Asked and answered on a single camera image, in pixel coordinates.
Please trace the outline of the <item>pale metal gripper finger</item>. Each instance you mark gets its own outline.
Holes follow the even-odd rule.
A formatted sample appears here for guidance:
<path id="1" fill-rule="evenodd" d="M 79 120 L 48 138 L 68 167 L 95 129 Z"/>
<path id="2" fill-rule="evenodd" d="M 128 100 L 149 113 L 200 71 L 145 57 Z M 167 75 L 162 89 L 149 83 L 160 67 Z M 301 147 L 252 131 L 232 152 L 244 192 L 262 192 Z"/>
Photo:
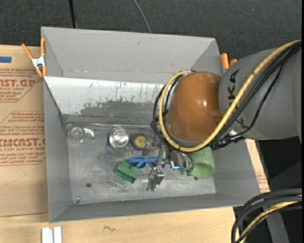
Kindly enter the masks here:
<path id="1" fill-rule="evenodd" d="M 158 181 L 157 181 L 157 186 L 159 186 L 164 179 L 165 174 L 162 168 L 158 168 Z"/>
<path id="2" fill-rule="evenodd" d="M 155 191 L 158 181 L 158 168 L 152 168 L 149 177 L 148 177 L 148 191 Z"/>

